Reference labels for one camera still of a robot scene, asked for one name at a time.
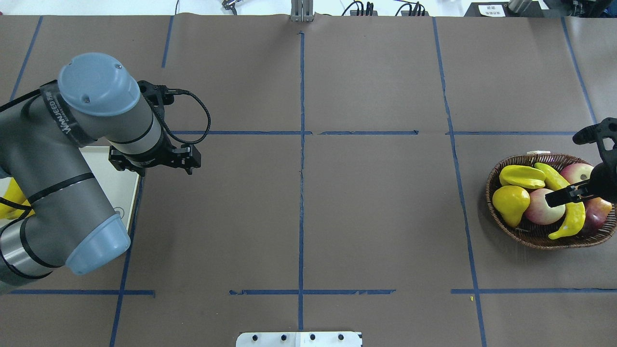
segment apple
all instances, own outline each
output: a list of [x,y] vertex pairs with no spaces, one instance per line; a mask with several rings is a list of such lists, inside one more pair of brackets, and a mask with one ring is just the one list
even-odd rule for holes
[[594,167],[589,164],[575,163],[564,167],[560,174],[573,185],[580,181],[588,180],[593,169]]
[[552,190],[540,188],[532,191],[529,194],[529,207],[525,210],[525,218],[530,222],[539,225],[548,225],[555,223],[563,217],[566,212],[566,206],[550,207],[546,202],[546,194],[553,193]]
[[579,232],[581,235],[593,235],[607,221],[613,205],[602,198],[585,201],[585,224]]

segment basket rim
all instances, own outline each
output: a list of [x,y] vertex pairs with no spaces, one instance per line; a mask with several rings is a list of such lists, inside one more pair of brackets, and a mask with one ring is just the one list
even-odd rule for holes
[[[585,243],[585,244],[541,246],[541,245],[537,245],[535,243],[531,243],[528,240],[521,239],[520,237],[518,237],[517,234],[513,233],[507,226],[505,226],[503,224],[501,216],[497,213],[496,208],[493,206],[492,196],[491,196],[491,192],[490,192],[490,190],[491,190],[491,181],[492,181],[492,179],[496,175],[499,174],[499,171],[500,171],[498,169],[498,167],[500,167],[504,162],[512,160],[512,159],[518,159],[518,158],[532,159],[532,158],[538,158],[540,156],[559,157],[559,158],[564,158],[564,159],[570,159],[570,160],[573,160],[573,161],[575,161],[577,163],[582,163],[582,164],[590,165],[584,159],[581,159],[581,158],[576,157],[576,156],[572,156],[570,154],[563,154],[563,153],[519,154],[519,155],[515,155],[515,156],[509,156],[509,157],[504,158],[501,161],[499,161],[495,166],[493,166],[493,169],[491,170],[491,172],[490,172],[490,174],[488,176],[488,179],[487,179],[487,182],[486,182],[485,198],[486,198],[486,202],[488,204],[491,216],[494,218],[494,221],[502,229],[502,231],[504,231],[508,236],[513,238],[518,243],[521,243],[522,245],[525,245],[527,247],[535,248],[535,249],[550,249],[550,250],[553,250],[553,249],[566,249],[566,248],[586,248],[586,247],[592,247],[592,246],[597,246],[597,245],[599,245],[601,243],[604,243],[609,238],[611,238],[611,236],[613,236],[613,234],[615,233],[615,230],[617,229],[617,225],[610,230],[609,234],[606,237],[604,237],[602,239],[599,239],[599,240],[597,240],[595,242],[590,242],[590,243]],[[615,211],[615,205],[614,204],[613,204],[612,211]]]

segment wicker basket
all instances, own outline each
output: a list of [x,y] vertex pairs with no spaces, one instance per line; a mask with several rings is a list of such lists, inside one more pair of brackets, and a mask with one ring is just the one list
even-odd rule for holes
[[512,228],[507,226],[501,215],[495,210],[492,204],[492,196],[495,190],[501,187],[499,183],[499,173],[508,165],[527,165],[533,166],[536,162],[543,162],[552,166],[555,170],[561,171],[564,167],[577,162],[588,164],[586,161],[569,156],[567,154],[525,154],[522,156],[513,156],[499,162],[491,171],[489,179],[486,182],[486,202],[489,205],[491,215],[499,227],[514,240],[522,243],[525,246],[536,249],[560,249],[560,248],[581,248],[599,245],[608,240],[617,229],[617,219],[615,218],[615,205],[608,214],[607,221],[604,226],[593,235],[575,235],[570,237],[562,237],[557,240],[548,238],[548,234],[557,231],[563,222],[563,218],[550,225],[538,225],[531,223],[523,217],[518,227]]

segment blue tape line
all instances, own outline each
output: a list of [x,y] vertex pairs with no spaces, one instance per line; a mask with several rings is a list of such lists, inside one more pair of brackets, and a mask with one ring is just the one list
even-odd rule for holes
[[39,21],[36,24],[35,33],[32,35],[32,40],[30,40],[30,46],[28,47],[28,51],[26,52],[26,56],[23,58],[22,68],[19,70],[19,75],[17,75],[17,81],[15,81],[15,86],[13,87],[13,92],[10,94],[9,101],[13,101],[15,99],[15,95],[17,94],[17,89],[19,88],[19,83],[22,81],[23,72],[26,70],[26,65],[28,64],[28,59],[30,58],[30,53],[32,53],[32,47],[35,45],[36,37],[38,36],[38,32],[41,29],[41,23],[43,22],[43,16],[39,16]]
[[230,290],[230,295],[298,295],[298,291],[295,289],[245,289]]
[[[118,295],[119,290],[89,290],[89,289],[16,289],[9,294],[15,295]],[[155,296],[154,290],[126,290],[124,295]]]
[[116,334],[118,333],[118,323],[120,322],[120,311],[122,310],[122,301],[124,299],[125,294],[125,285],[126,285],[126,275],[128,273],[128,264],[131,261],[131,252],[133,250],[133,240],[135,238],[135,228],[137,226],[137,215],[139,212],[139,205],[141,204],[141,195],[143,193],[144,188],[144,180],[142,178],[139,179],[139,189],[137,192],[137,199],[135,200],[135,213],[133,214],[133,218],[131,219],[131,246],[126,251],[126,256],[124,258],[124,269],[122,270],[122,279],[120,281],[120,290],[118,291],[118,303],[116,304],[116,312],[114,316],[114,325],[112,327],[112,336],[109,340],[109,347],[114,347]]
[[437,20],[433,17],[433,32],[435,34],[435,47],[437,48],[437,60],[439,62],[439,75],[441,77],[441,88],[444,94],[444,106],[445,112],[448,115],[448,129],[450,130],[450,144],[452,145],[452,158],[454,160],[454,170],[457,175],[458,185],[458,197],[460,198],[460,204],[463,208],[463,216],[465,218],[465,235],[467,236],[467,251],[469,254],[469,263],[471,267],[471,280],[473,282],[473,289],[476,296],[476,311],[478,313],[478,325],[480,329],[480,339],[482,341],[482,347],[486,347],[486,334],[484,333],[484,319],[482,317],[482,306],[480,303],[480,293],[478,291],[478,277],[476,276],[476,264],[473,257],[473,248],[471,246],[471,235],[469,232],[469,222],[467,220],[467,209],[465,207],[465,195],[463,194],[463,182],[461,179],[460,169],[458,166],[458,157],[456,142],[454,138],[454,126],[452,125],[452,115],[450,114],[450,106],[448,105],[448,99],[445,93],[445,73],[444,63],[441,57],[441,47],[439,45],[439,34],[437,32]]
[[576,62],[576,56],[574,55],[574,50],[572,49],[572,42],[570,42],[570,35],[568,34],[568,26],[566,25],[565,17],[561,18],[561,26],[563,27],[563,34],[566,36],[566,44],[568,45],[568,50],[570,51],[570,57],[572,57],[572,62],[574,63],[574,69],[576,71],[576,76],[578,76],[579,83],[581,84],[583,96],[585,96],[585,102],[587,103],[589,114],[591,115],[591,121],[593,121],[593,123],[596,124],[598,121],[595,118],[594,108],[591,107],[591,101],[589,101],[589,94],[587,94],[587,88],[585,87],[585,82],[582,80],[581,70],[578,67],[578,62]]
[[319,135],[417,135],[418,130],[410,132],[323,132]]
[[165,51],[163,52],[163,62],[161,63],[161,68],[165,68],[165,64],[167,64],[167,51],[169,50],[169,41],[172,38],[172,27],[173,27],[173,16],[169,16],[169,27],[167,27],[167,40],[165,41]]
[[298,242],[298,331],[304,330],[304,32],[300,31],[300,224]]
[[390,295],[396,289],[305,289],[306,295]]
[[[304,289],[303,295],[390,295],[396,289]],[[230,295],[298,295],[295,289],[245,289],[230,290]]]
[[[172,132],[174,135],[203,135],[204,132],[202,130],[179,130]],[[304,132],[305,134],[312,135],[312,132]],[[290,132],[290,131],[281,131],[281,132],[258,132],[253,130],[220,130],[220,131],[210,131],[208,135],[301,135],[302,132]]]
[[[613,293],[615,288],[498,288],[480,289],[481,294]],[[451,294],[473,294],[472,289],[453,289]]]
[[454,135],[564,135],[573,136],[576,132],[452,132]]

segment white bracket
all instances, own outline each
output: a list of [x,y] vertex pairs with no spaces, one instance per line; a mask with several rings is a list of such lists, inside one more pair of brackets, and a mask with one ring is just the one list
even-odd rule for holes
[[313,0],[291,0],[292,22],[312,22],[314,18]]
[[236,347],[362,347],[360,332],[242,333]]

